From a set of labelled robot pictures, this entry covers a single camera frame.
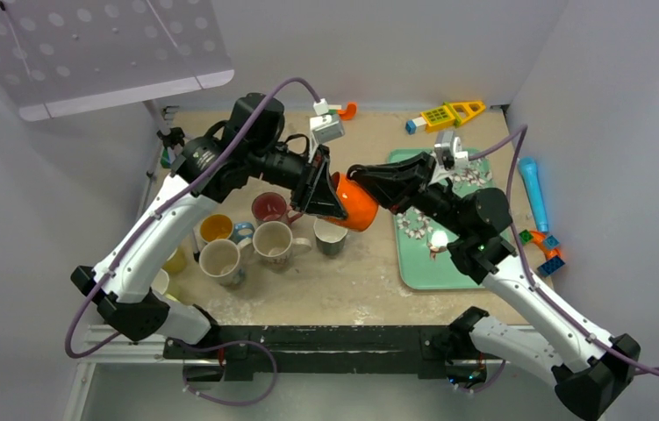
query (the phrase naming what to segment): yellow toy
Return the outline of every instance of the yellow toy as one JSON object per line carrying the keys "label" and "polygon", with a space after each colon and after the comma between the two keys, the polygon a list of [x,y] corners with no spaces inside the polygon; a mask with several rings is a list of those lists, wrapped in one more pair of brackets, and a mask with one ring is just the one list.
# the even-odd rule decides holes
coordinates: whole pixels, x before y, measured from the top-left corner
{"label": "yellow toy", "polygon": [[481,101],[444,103],[441,107],[422,111],[421,117],[406,122],[405,129],[409,134],[414,134],[422,127],[428,133],[447,129],[450,126],[461,127],[484,110],[485,106]]}

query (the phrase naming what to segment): orange mug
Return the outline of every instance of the orange mug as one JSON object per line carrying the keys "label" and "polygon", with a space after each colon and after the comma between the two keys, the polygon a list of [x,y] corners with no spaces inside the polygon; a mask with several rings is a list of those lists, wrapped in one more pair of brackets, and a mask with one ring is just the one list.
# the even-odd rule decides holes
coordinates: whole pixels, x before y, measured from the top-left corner
{"label": "orange mug", "polygon": [[344,174],[332,174],[332,183],[336,188],[337,197],[347,210],[347,219],[324,218],[324,220],[353,231],[367,230],[378,213],[376,200],[358,183],[349,180]]}

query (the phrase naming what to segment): perforated panel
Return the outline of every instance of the perforated panel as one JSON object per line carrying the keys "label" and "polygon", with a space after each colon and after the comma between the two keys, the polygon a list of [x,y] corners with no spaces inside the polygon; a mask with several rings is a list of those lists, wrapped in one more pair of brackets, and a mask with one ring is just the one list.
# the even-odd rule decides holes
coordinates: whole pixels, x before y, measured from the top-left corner
{"label": "perforated panel", "polygon": [[26,120],[50,117],[46,106],[58,117],[233,77],[208,0],[151,0],[166,31],[146,0],[4,3],[21,48],[0,9],[0,84]]}

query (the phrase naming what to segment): robotic arm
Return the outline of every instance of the robotic arm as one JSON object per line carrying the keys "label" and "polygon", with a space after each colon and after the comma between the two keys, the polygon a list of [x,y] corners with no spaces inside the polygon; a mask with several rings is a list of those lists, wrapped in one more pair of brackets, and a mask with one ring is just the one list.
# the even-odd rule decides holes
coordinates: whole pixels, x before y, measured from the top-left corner
{"label": "robotic arm", "polygon": [[[130,340],[158,333],[196,345],[217,343],[218,324],[202,308],[168,300],[151,290],[156,272],[197,222],[212,213],[234,189],[249,177],[291,191],[291,205],[319,217],[346,219],[347,210],[335,193],[329,173],[329,149],[325,143],[343,134],[336,116],[311,121],[311,135],[304,136],[302,153],[290,151],[280,141],[283,105],[272,99],[248,130],[225,164],[165,213],[154,210],[191,185],[212,165],[264,95],[240,98],[227,121],[215,124],[203,137],[188,142],[172,165],[169,177],[130,233],[93,268],[78,267],[71,280],[88,296],[99,280],[109,281],[92,298],[104,320]],[[222,130],[221,138],[215,134]],[[505,299],[542,335],[532,339],[511,329],[486,311],[470,308],[449,326],[447,344],[456,349],[476,349],[498,355],[527,369],[555,387],[556,394],[583,419],[597,419],[633,380],[634,369],[593,341],[612,344],[614,350],[637,360],[640,348],[628,335],[613,337],[562,300],[533,272],[531,283],[516,257],[515,249],[500,233],[512,222],[509,203],[500,189],[480,189],[460,197],[448,179],[451,171],[468,162],[461,142],[452,132],[442,132],[434,156],[420,153],[399,163],[354,165],[347,177],[358,183],[381,206],[393,213],[415,207],[458,236],[447,245],[456,268],[476,283]],[[448,180],[444,186],[439,182]],[[144,219],[156,220],[142,232]],[[123,244],[135,239],[123,253],[114,272],[111,262]],[[581,320],[591,332],[586,338],[562,311]]]}

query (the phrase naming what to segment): table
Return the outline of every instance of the table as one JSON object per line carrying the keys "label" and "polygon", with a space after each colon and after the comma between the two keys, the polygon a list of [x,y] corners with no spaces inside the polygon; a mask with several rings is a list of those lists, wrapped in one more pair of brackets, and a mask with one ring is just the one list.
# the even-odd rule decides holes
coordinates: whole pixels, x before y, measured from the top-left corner
{"label": "table", "polygon": [[[199,136],[211,125],[227,119],[228,112],[180,111],[174,125]],[[286,112],[283,136],[308,133],[308,112]],[[332,171],[346,171],[355,163],[383,163],[398,148],[430,147],[435,134],[410,136],[404,125],[412,112],[364,112],[344,122],[345,136],[329,143]],[[504,138],[507,126],[502,111],[490,110],[457,129],[464,147],[484,150]],[[512,159],[512,146],[490,155],[495,185],[504,189]],[[254,222],[253,199],[262,192],[286,189],[251,179],[235,190],[217,209],[234,222]],[[512,188],[512,214],[519,230],[534,229],[525,189],[519,176]],[[313,238],[314,217],[303,216],[293,225],[296,237]],[[189,251],[190,242],[183,246]],[[544,257],[536,247],[527,247],[532,268]],[[444,254],[439,259],[447,259]],[[329,259],[315,249],[296,258],[293,268],[275,274],[260,264],[247,268],[247,280],[237,289],[225,289],[205,280],[196,262],[172,276],[186,304],[208,310],[222,325],[447,325],[474,305],[508,324],[525,320],[498,296],[483,289],[420,292],[406,287],[398,269],[392,215],[380,209],[365,232],[350,232],[340,257]]]}

